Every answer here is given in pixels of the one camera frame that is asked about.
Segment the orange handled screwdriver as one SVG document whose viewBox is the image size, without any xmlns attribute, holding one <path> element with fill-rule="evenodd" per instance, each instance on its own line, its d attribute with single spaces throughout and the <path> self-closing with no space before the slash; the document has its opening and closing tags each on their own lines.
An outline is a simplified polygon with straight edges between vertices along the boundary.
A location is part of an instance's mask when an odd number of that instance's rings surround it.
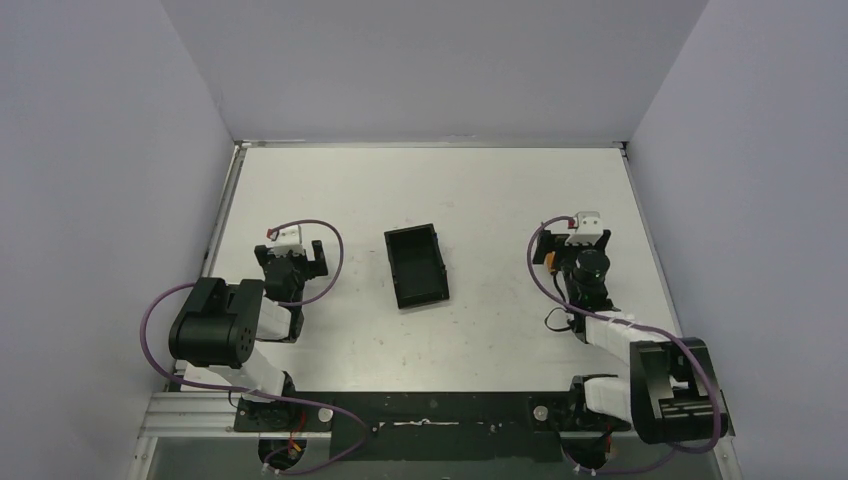
<svg viewBox="0 0 848 480">
<path fill-rule="evenodd" d="M 555 253 L 555 252 L 549 252 L 549 253 L 545 256 L 545 258 L 544 258 L 544 265 L 546 266 L 547 271 L 548 271 L 548 273 L 549 273 L 549 274 L 551 274 L 551 275 L 555 275 L 555 274 L 558 272 L 559 267 L 558 267 L 557 258 L 556 258 L 556 253 Z"/>
</svg>

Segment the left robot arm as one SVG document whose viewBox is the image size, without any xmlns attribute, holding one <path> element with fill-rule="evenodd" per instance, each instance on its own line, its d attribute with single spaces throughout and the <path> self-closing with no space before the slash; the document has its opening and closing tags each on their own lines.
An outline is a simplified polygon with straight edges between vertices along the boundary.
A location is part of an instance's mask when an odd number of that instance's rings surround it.
<svg viewBox="0 0 848 480">
<path fill-rule="evenodd" d="M 273 366 L 259 342 L 294 343 L 304 323 L 306 283 L 329 274 L 323 244 L 311 242 L 308 256 L 301 241 L 257 245 L 254 256 L 262 279 L 229 284 L 204 277 L 191 289 L 169 334 L 177 360 L 207 368 L 259 402 L 257 417 L 273 431 L 289 428 L 297 404 L 288 372 Z"/>
</svg>

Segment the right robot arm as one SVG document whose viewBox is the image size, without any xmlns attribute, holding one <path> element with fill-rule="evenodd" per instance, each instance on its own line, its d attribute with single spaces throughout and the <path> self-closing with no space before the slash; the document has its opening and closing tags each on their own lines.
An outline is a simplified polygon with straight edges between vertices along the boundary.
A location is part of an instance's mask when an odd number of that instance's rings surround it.
<svg viewBox="0 0 848 480">
<path fill-rule="evenodd" d="M 527 247 L 536 280 L 542 266 L 553 287 L 543 292 L 569 314 L 562 331 L 601 349 L 628 369 L 625 376 L 578 375 L 563 401 L 565 419 L 585 429 L 600 418 L 630 425 L 646 444 L 704 453 L 728 433 L 730 419 L 706 344 L 638 323 L 613 304 L 606 285 L 608 230 L 582 239 L 540 226 Z"/>
</svg>

